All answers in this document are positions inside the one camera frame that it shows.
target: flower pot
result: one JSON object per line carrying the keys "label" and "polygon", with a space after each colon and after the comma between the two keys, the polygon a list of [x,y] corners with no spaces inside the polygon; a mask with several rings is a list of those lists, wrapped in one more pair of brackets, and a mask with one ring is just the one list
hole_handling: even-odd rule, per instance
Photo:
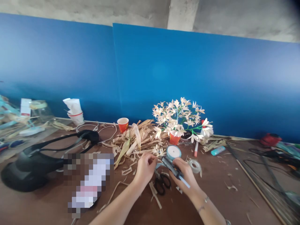
{"label": "flower pot", "polygon": [[170,132],[170,144],[172,144],[172,145],[177,145],[178,141],[181,137],[180,133],[177,133],[176,135],[175,135],[175,133],[176,133],[176,131],[174,131],[174,130],[172,130]]}
{"label": "flower pot", "polygon": [[187,131],[187,132],[185,132],[185,134],[183,136],[181,136],[180,140],[187,141],[191,135],[192,135],[192,132]]}

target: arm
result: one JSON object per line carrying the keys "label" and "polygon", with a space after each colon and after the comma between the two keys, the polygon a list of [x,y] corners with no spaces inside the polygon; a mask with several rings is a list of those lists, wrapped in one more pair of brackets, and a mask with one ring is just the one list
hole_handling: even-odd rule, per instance
{"label": "arm", "polygon": [[151,180],[156,163],[157,158],[154,155],[144,153],[138,161],[137,173],[131,184],[90,225],[124,224],[133,204]]}
{"label": "arm", "polygon": [[226,225],[226,221],[211,200],[205,202],[207,195],[201,190],[194,177],[191,167],[181,158],[173,160],[173,164],[178,166],[184,175],[184,179],[191,186],[188,188],[181,180],[178,180],[173,173],[170,176],[180,189],[189,197],[196,210],[201,216],[204,225]]}

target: black scissors handle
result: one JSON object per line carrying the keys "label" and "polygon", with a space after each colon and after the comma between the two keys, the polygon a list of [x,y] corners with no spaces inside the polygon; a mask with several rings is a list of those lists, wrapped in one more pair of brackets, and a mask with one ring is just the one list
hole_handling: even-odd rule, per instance
{"label": "black scissors handle", "polygon": [[169,189],[171,187],[171,181],[166,175],[160,174],[160,178],[156,177],[154,183],[154,187],[159,195],[166,194],[164,186]]}
{"label": "black scissors handle", "polygon": [[171,187],[171,181],[165,174],[160,174],[160,179],[162,183],[165,185],[166,188],[170,189]]}

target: concrete beam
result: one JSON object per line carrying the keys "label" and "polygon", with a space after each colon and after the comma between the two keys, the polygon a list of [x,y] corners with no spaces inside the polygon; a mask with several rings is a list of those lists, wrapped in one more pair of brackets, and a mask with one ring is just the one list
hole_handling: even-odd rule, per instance
{"label": "concrete beam", "polygon": [[198,4],[199,0],[171,0],[167,28],[192,31]]}

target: blue wall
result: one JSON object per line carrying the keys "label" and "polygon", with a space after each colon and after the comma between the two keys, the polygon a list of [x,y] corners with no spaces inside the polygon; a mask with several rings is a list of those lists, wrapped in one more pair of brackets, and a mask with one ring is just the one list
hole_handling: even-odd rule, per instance
{"label": "blue wall", "polygon": [[123,116],[197,101],[216,134],[300,141],[300,44],[113,25]]}
{"label": "blue wall", "polygon": [[0,13],[0,94],[44,99],[67,117],[65,98],[79,98],[84,118],[120,116],[113,29]]}
{"label": "blue wall", "polygon": [[45,99],[66,117],[136,122],[160,101],[185,97],[216,134],[300,142],[300,44],[0,13],[0,94]]}

